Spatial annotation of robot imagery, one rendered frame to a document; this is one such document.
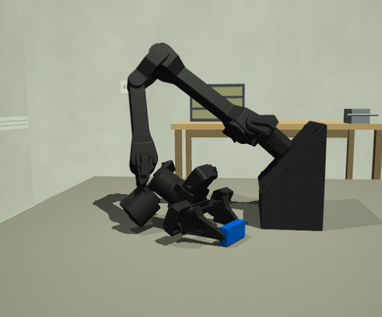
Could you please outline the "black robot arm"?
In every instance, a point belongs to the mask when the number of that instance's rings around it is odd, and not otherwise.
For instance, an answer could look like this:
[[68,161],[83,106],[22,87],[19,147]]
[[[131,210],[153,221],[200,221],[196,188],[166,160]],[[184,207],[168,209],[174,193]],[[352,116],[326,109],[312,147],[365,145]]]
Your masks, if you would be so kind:
[[[219,118],[225,126],[222,133],[234,143],[253,147],[259,144],[274,157],[277,164],[297,143],[276,127],[279,121],[275,115],[259,115],[248,108],[232,104],[185,68],[179,55],[168,44],[153,44],[149,53],[128,76],[127,82],[133,134],[130,170],[135,174],[137,188],[120,202],[120,206],[139,227],[160,210],[161,200],[156,194],[166,200],[170,186],[182,179],[173,173],[176,168],[173,161],[168,160],[161,163],[160,169],[146,185],[157,165],[158,154],[149,131],[145,89],[157,79],[176,85]],[[207,187],[218,177],[217,174],[217,168],[211,164],[198,166],[184,183],[177,183],[178,189],[189,201],[193,200],[193,193],[202,190],[208,195],[210,190]]]

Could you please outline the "blue rectangular block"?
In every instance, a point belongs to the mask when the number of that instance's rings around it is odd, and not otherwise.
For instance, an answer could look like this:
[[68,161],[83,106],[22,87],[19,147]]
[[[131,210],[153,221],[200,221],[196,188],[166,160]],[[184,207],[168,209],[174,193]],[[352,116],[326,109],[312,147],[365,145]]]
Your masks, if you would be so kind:
[[219,241],[219,245],[229,246],[245,237],[245,220],[234,220],[219,229],[225,235],[224,240]]

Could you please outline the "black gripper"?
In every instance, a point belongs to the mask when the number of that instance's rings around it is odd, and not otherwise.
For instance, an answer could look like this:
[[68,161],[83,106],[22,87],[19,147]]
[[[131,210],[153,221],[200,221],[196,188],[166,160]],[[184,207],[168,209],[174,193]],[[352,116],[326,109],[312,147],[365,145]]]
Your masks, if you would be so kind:
[[[224,187],[213,191],[210,200],[204,190],[194,193],[192,201],[186,199],[177,183],[184,183],[183,179],[175,181],[167,191],[166,201],[168,211],[163,222],[165,232],[170,236],[176,234],[190,234],[216,240],[224,240],[225,235],[207,218],[204,213],[213,216],[213,221],[226,225],[239,219],[231,209],[229,202],[233,196],[233,190]],[[178,225],[178,222],[182,226]]]

